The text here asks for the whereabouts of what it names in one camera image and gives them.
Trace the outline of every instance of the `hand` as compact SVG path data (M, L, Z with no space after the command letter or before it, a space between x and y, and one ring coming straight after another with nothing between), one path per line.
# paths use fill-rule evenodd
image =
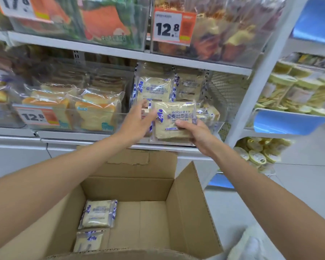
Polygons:
M126 115L120 130L116 133L121 135L123 139L128 140L130 145L141 140L149 130L152 121L157 118L157 110L153 109L142 119L142 107L147 100L141 100L131 107L130 112Z
M222 143L217 139L217 137L212 135L206 124L199 119L197 125L182 120L176 120L176 125L190 131L193 135L193 138L190 141L195 144L203 155L208 157L212 158L214 156L214 151L217 148L216 145Z

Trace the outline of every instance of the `right arm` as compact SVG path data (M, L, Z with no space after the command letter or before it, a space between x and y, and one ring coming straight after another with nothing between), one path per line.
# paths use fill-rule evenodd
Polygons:
M325 259L325 219L299 198L249 165L198 120L188 129L201 153L211 157L232 183L267 236L287 260Z

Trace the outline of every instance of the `price tag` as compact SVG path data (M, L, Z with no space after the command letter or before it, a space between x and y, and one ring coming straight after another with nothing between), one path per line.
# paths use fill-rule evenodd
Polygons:
M41 0L0 0L0 9L8 17L53 23Z
M38 109L33 107L14 106L21 119L28 125L54 125L59 121L52 109Z
M153 41L190 46L196 13L155 8Z

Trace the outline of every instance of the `cardboard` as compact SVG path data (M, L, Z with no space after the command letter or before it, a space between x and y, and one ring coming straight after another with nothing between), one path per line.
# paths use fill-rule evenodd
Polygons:
M53 259L60 260L186 260L220 254L222 247L194 164L173 179L175 153L125 152L123 163L118 157L104 163L1 248L0 259L38 260L54 255ZM143 155L138 158L140 164L127 158L138 153ZM162 162L159 157L169 160ZM115 226L104 232L100 248L104 251L70 253L86 199L118 199Z

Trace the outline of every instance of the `person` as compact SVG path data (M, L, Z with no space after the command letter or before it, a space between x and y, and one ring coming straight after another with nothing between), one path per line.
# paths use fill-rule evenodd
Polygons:
M157 116L153 110L141 119L144 103L133 106L120 130L110 137L0 178L0 248L43 216L111 156L144 137ZM325 219L258 173L212 135L200 120L197 125L184 121L176 121L176 124L189 130L193 136L191 141L200 152L217 163L286 259L325 259Z

